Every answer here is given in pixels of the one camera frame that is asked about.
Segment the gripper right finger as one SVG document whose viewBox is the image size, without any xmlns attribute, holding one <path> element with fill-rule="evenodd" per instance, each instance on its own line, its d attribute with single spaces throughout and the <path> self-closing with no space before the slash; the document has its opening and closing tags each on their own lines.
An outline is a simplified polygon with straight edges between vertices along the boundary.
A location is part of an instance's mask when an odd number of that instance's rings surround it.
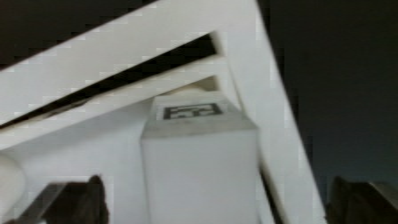
<svg viewBox="0 0 398 224">
<path fill-rule="evenodd" d="M 327 224 L 398 224 L 398 189 L 336 177 L 326 212 Z"/>
</svg>

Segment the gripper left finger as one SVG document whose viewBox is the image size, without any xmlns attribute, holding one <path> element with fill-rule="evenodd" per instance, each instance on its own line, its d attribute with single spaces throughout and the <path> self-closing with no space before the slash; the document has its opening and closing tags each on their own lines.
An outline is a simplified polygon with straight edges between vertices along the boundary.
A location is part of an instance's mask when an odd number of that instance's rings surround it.
<svg viewBox="0 0 398 224">
<path fill-rule="evenodd" d="M 100 176 L 87 182 L 50 183 L 24 212 L 24 224 L 109 224 L 109 220 Z"/>
</svg>

